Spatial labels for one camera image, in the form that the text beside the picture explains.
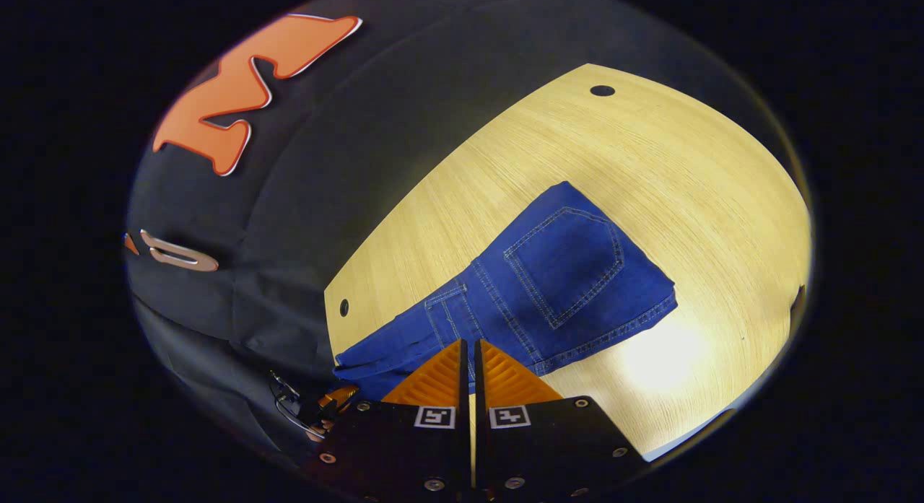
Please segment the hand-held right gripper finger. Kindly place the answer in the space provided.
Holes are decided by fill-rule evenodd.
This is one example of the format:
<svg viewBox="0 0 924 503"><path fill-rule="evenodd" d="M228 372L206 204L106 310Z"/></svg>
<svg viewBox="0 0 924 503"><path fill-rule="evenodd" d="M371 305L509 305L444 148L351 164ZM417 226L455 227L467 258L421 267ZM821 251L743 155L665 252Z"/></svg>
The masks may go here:
<svg viewBox="0 0 924 503"><path fill-rule="evenodd" d="M358 397L303 476L341 502L460 502L471 487L468 348L446 346L380 400Z"/></svg>
<svg viewBox="0 0 924 503"><path fill-rule="evenodd" d="M602 500L646 473L590 395L560 395L487 341L474 364L474 480L485 499Z"/></svg>

